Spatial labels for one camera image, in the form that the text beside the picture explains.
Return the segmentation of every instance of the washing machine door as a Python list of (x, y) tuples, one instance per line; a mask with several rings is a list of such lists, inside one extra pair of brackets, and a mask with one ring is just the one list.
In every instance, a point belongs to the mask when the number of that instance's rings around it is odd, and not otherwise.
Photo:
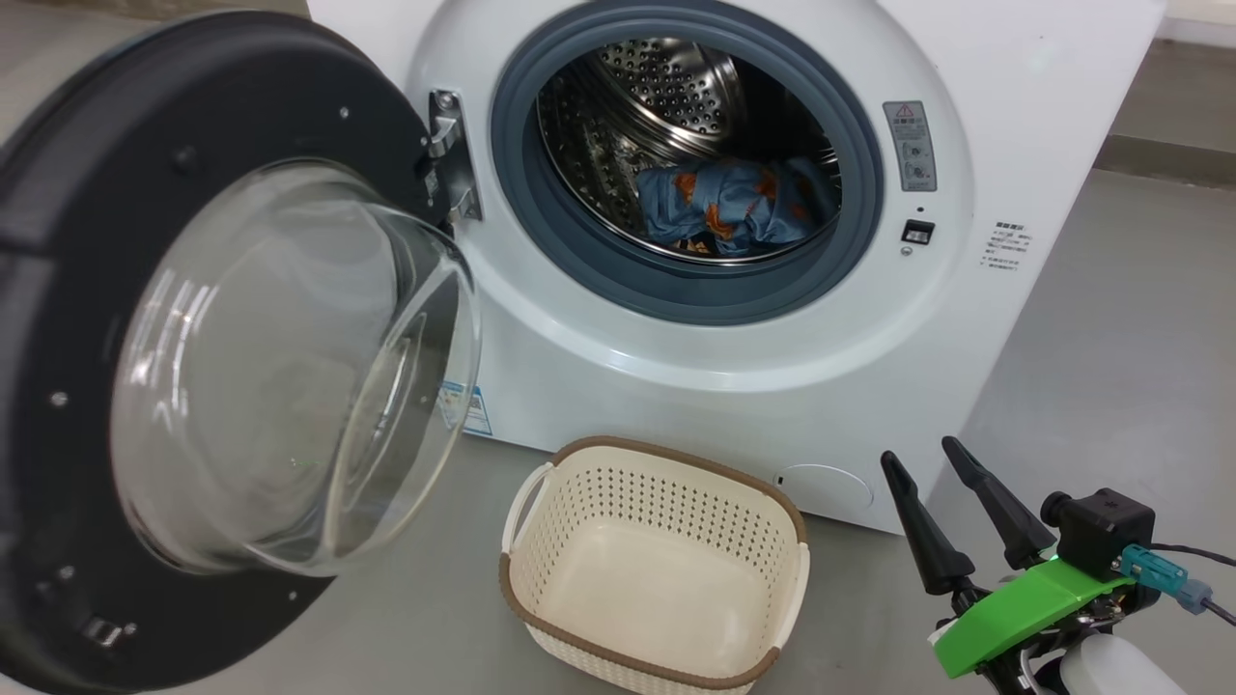
[(6, 142), (0, 672), (203, 678), (410, 522), (480, 350), (434, 145), (263, 12), (130, 42)]

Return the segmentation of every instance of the white handle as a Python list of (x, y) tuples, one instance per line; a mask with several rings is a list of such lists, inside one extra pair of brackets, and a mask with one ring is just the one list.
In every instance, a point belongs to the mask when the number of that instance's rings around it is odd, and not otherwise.
[(810, 571), (811, 550), (807, 549), (806, 543), (798, 543), (798, 581), (794, 586), (794, 596), (790, 597), (790, 605), (786, 606), (781, 628), (777, 629), (776, 638), (772, 641), (772, 646), (777, 649), (785, 647), (785, 641), (790, 639), (794, 623), (798, 620), (798, 611), (802, 610), (802, 599), (807, 595), (807, 575)]
[[(554, 464), (546, 463), (534, 470), (531, 475), (524, 480), (524, 484), (519, 486), (519, 492), (515, 492), (515, 501), (510, 503), (510, 511), (507, 512), (507, 524), (502, 529), (503, 553), (510, 553), (510, 548), (515, 544), (515, 534), (523, 531), (523, 528), (515, 528), (515, 524), (519, 523), (519, 514), (522, 514), (524, 507), (528, 506), (528, 496), (533, 493), (533, 487), (535, 487), (538, 482), (544, 480), (551, 472), (554, 472)], [(528, 514), (524, 516), (525, 521), (531, 518), (533, 512), (535, 512), (536, 507), (540, 505), (541, 497), (545, 496), (545, 487), (548, 487), (548, 485), (543, 485), (540, 491), (536, 493), (536, 498), (533, 500), (531, 508), (528, 510)]]

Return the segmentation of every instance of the black cable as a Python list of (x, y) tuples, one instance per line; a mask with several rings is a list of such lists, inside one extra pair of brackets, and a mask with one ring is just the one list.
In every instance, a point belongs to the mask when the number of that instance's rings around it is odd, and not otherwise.
[(1172, 545), (1170, 543), (1151, 543), (1151, 550), (1164, 550), (1168, 553), (1189, 553), (1190, 555), (1200, 555), (1208, 560), (1214, 560), (1216, 563), (1222, 563), (1236, 568), (1236, 560), (1229, 558), (1227, 555), (1220, 555), (1219, 553), (1211, 553), (1210, 550), (1203, 550), (1201, 548), (1193, 548), (1192, 545)]
[(1232, 625), (1232, 627), (1236, 627), (1236, 616), (1234, 616), (1230, 612), (1220, 608), (1210, 599), (1203, 599), (1201, 600), (1201, 607), (1205, 608), (1205, 610), (1208, 610), (1208, 611), (1210, 611), (1211, 613), (1215, 613), (1216, 616), (1224, 618), (1225, 621), (1230, 622)]

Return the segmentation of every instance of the blue fabric with orange pattern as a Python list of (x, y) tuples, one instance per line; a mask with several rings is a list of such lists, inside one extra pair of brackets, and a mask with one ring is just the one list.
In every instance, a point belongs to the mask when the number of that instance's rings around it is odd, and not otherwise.
[(635, 182), (653, 241), (674, 245), (709, 232), (727, 257), (747, 255), (753, 244), (801, 241), (838, 210), (836, 189), (806, 157), (692, 162), (641, 171)]

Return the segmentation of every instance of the metal hinge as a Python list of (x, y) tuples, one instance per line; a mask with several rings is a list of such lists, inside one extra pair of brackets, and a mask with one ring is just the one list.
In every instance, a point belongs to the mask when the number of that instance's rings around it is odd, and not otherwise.
[(481, 200), (476, 194), (476, 177), (472, 173), (472, 157), (467, 148), (467, 135), (464, 132), (464, 111), (459, 94), (435, 89), (429, 95), (429, 122), (433, 127), (428, 148), (434, 162), (433, 189), (441, 187), (446, 192), (450, 211), (446, 220), (451, 224), (464, 218), (481, 219)]

